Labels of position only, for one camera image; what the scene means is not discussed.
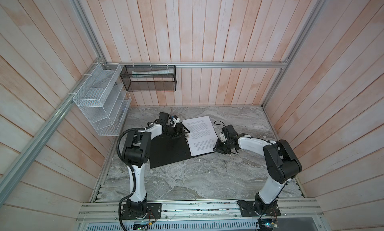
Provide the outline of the white folder black inside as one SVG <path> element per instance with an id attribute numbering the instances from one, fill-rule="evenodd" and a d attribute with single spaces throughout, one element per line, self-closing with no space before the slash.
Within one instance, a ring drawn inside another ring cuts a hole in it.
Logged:
<path id="1" fill-rule="evenodd" d="M 205 154 L 192 156 L 186 136 L 174 138 L 169 135 L 162 134 L 151 140 L 149 158 L 150 168 L 154 169 L 191 158 L 211 154 L 213 152 L 214 151 L 210 151 Z"/>

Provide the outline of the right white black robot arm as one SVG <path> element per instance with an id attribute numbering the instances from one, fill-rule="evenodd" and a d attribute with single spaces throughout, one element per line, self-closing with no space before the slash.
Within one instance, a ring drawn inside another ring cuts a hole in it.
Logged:
<path id="1" fill-rule="evenodd" d="M 248 150 L 265 158 L 268 178 L 263 188 L 256 194 L 254 207 L 262 216 L 277 202 L 278 196 L 292 179 L 302 171 L 302 165 L 286 140 L 268 141 L 235 131 L 233 125 L 222 128 L 213 151 L 231 154 L 232 150 Z"/>

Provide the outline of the printed paper sheet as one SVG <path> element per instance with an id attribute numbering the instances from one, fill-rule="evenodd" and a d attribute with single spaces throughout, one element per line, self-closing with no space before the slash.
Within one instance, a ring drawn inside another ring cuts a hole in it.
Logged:
<path id="1" fill-rule="evenodd" d="M 192 156 L 214 152 L 218 136 L 209 116 L 187 119 L 183 124 L 190 130 L 189 147 Z"/>

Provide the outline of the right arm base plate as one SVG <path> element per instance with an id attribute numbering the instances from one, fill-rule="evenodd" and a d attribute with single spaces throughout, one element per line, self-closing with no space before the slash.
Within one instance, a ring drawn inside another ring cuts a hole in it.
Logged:
<path id="1" fill-rule="evenodd" d="M 277 201 L 271 204 L 264 204 L 262 201 L 245 201 L 238 200 L 237 205 L 240 208 L 242 217 L 260 217 L 261 215 L 267 217 L 279 217 L 281 211 Z"/>

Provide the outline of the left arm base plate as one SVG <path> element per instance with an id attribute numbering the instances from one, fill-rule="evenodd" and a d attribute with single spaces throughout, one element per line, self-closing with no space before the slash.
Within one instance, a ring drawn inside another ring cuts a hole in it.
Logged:
<path id="1" fill-rule="evenodd" d="M 121 212 L 122 220 L 159 220 L 162 214 L 161 203 L 148 203 L 145 211 L 139 212 L 136 208 L 131 208 L 127 204 L 123 204 Z"/>

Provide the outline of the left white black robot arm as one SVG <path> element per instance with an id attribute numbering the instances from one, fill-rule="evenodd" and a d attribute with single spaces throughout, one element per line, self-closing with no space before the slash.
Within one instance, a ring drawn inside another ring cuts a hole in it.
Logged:
<path id="1" fill-rule="evenodd" d="M 160 112 L 159 118 L 147 123 L 146 127 L 131 128 L 119 136 L 117 154 L 129 168 L 131 192 L 120 201 L 120 205 L 126 202 L 120 208 L 122 214 L 137 218 L 147 215 L 146 163 L 153 158 L 151 168 L 157 168 L 190 159 L 192 156 L 186 138 L 189 132 L 178 116 Z"/>

